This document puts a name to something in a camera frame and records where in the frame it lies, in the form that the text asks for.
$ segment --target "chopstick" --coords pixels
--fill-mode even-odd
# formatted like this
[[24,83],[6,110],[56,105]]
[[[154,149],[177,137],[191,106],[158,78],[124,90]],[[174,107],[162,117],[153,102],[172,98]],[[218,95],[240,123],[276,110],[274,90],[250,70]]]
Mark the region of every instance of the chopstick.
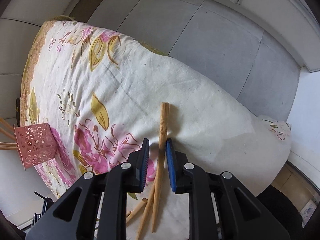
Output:
[[18,150],[19,147],[0,147],[0,150]]
[[156,219],[158,216],[160,193],[162,185],[162,177],[164,170],[164,159],[165,159],[165,146],[167,142],[167,132],[168,132],[168,115],[169,115],[169,103],[161,103],[161,115],[160,115],[160,129],[159,129],[159,155],[157,163],[157,172],[155,178],[155,194],[154,194],[154,204],[152,212],[152,224],[151,232],[154,233],[156,229]]
[[1,128],[0,127],[0,133],[3,133],[5,136],[7,136],[7,137],[9,137],[10,139],[12,139],[12,140],[16,140],[16,138],[12,135],[12,134],[10,134],[10,133],[8,133],[7,131],[5,131],[3,128]]
[[17,143],[1,143],[0,142],[0,146],[17,147],[18,144]]
[[8,124],[8,123],[7,123],[3,118],[1,118],[1,117],[0,117],[0,122],[3,123],[3,125],[4,125],[5,127],[9,128],[11,131],[14,132],[14,128],[13,128],[10,124]]
[[154,195],[155,195],[155,187],[156,187],[156,182],[154,181],[153,185],[152,185],[152,188],[151,188],[151,191],[150,191],[150,194],[149,194],[147,205],[144,208],[143,215],[142,215],[142,218],[140,220],[140,224],[139,224],[139,229],[138,229],[138,232],[137,232],[136,240],[140,240],[143,227],[144,227],[144,225],[145,225],[145,223],[147,221],[147,217],[148,217],[149,211],[151,209],[151,205],[153,203],[153,198],[154,198]]
[[142,209],[146,206],[148,199],[143,198],[138,205],[134,208],[134,210],[127,216],[127,223]]

